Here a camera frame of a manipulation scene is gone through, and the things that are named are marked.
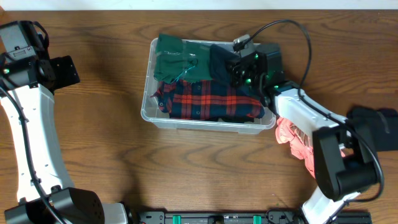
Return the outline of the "red navy plaid shirt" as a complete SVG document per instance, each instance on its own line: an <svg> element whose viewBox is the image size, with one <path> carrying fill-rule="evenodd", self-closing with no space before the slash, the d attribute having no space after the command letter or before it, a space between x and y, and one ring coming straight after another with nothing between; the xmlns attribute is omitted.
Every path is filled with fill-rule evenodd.
<svg viewBox="0 0 398 224"><path fill-rule="evenodd" d="M246 116L255 120L265 115L259 100L212 80L196 83L179 80L171 84L160 82L152 96L157 99L161 112L167 113L172 119L206 121L220 116Z"/></svg>

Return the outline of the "green garment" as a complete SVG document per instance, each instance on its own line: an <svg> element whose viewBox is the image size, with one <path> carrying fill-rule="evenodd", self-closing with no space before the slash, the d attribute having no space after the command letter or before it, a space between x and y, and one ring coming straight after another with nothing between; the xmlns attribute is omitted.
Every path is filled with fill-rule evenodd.
<svg viewBox="0 0 398 224"><path fill-rule="evenodd" d="M171 84L185 80L196 83L212 79L208 45L160 34L155 56L154 78L159 82Z"/></svg>

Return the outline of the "navy garment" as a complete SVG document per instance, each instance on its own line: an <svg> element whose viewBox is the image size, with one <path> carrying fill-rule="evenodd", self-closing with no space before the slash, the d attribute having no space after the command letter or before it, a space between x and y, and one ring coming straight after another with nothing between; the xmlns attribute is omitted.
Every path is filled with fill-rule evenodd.
<svg viewBox="0 0 398 224"><path fill-rule="evenodd" d="M209 71L211 78L223 85L231 84L231 74L227 70L227 62L237 60L239 56L213 44L210 46Z"/></svg>

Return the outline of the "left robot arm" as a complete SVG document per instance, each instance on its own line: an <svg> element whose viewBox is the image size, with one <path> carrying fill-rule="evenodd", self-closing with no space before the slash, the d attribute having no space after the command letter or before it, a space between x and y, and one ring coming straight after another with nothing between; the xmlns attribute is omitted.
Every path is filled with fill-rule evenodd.
<svg viewBox="0 0 398 224"><path fill-rule="evenodd" d="M80 82L70 56L51 58L49 35L38 23L1 26L1 106L17 158L16 207L7 223L129 223L122 203L103 203L74 186L62 158L54 120L56 90Z"/></svg>

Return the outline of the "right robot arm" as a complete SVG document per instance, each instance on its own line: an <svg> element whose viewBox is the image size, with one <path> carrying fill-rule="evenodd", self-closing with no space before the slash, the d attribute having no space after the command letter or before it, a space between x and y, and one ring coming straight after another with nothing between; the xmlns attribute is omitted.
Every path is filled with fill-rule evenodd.
<svg viewBox="0 0 398 224"><path fill-rule="evenodd" d="M332 223L349 203L360 203L359 195L370 186L379 184L383 191L384 174L363 122L332 113L307 97L301 85L286 80L277 44L236 39L233 50L239 58L226 66L232 86L296 125L313 147L318 187L302 205L303 222Z"/></svg>

